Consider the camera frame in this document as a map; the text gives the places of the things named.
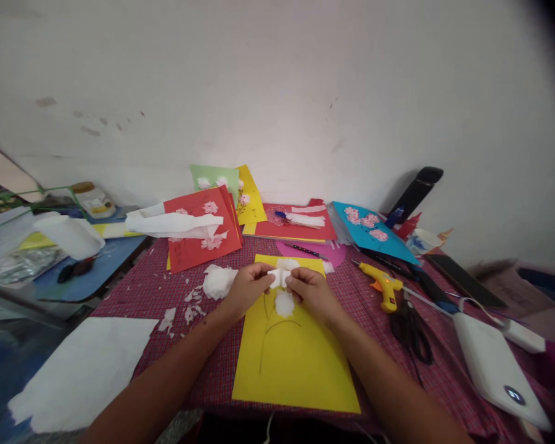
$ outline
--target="blue paper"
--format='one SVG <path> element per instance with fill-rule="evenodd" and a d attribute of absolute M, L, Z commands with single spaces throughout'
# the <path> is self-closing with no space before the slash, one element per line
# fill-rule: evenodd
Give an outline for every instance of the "blue paper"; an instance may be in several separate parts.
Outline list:
<path fill-rule="evenodd" d="M 395 233 L 393 233 L 389 229 L 389 227 L 384 224 L 384 222 L 378 222 L 374 226 L 374 228 L 367 228 L 363 225 L 354 225 L 347 220 L 347 215 L 345 214 L 344 210 L 348 207 L 357 209 L 360 219 L 366 217 L 366 215 L 370 213 L 376 213 L 362 207 L 349 205 L 347 203 L 333 202 L 333 205 L 335 207 L 335 210 L 337 211 L 337 215 L 345 223 L 347 230 L 350 232 L 350 235 L 357 246 L 375 252 L 383 253 L 392 257 L 396 257 L 415 265 L 420 265 L 419 261 L 405 246 L 405 243 L 401 239 L 399 239 L 399 237 Z M 373 229 L 379 229 L 385 232 L 386 234 L 388 234 L 388 239 L 385 242 L 381 242 L 378 239 L 372 237 L 369 232 Z"/>

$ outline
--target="person's left hand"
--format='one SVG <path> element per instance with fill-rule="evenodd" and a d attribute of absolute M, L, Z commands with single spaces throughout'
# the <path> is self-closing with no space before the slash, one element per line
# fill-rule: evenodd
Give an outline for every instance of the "person's left hand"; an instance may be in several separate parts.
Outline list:
<path fill-rule="evenodd" d="M 269 286 L 276 277 L 267 272 L 273 269 L 276 268 L 263 262 L 241 268 L 220 307 L 235 321 L 241 319 L 263 292 L 269 294 Z"/>

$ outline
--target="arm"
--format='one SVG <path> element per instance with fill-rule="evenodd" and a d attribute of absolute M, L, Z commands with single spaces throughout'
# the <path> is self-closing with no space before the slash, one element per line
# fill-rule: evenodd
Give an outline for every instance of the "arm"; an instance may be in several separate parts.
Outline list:
<path fill-rule="evenodd" d="M 296 268 L 286 280 L 341 344 L 392 442 L 472 444 L 460 424 L 346 314 L 321 274 Z"/>
<path fill-rule="evenodd" d="M 84 434 L 81 444 L 153 443 L 175 417 L 206 360 L 275 276 L 273 267 L 242 268 L 219 307 L 135 378 Z"/>

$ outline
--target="jar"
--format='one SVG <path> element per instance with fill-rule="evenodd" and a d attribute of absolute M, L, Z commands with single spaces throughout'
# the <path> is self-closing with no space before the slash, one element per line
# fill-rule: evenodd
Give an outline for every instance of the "jar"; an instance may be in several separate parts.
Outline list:
<path fill-rule="evenodd" d="M 105 219 L 115 214 L 117 208 L 103 191 L 92 182 L 79 182 L 72 185 L 80 205 L 94 218 Z"/>

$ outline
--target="green paper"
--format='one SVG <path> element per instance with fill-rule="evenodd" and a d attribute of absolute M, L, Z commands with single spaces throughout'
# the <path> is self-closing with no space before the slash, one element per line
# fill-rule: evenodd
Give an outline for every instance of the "green paper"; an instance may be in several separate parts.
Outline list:
<path fill-rule="evenodd" d="M 236 168 L 221 168 L 219 166 L 207 165 L 189 165 L 191 176 L 193 177 L 193 185 L 196 191 L 200 191 L 197 180 L 206 178 L 209 180 L 211 187 L 216 186 L 216 181 L 222 177 L 226 178 L 226 187 L 228 192 L 232 194 L 234 199 L 234 208 L 237 207 L 239 201 L 239 170 Z"/>

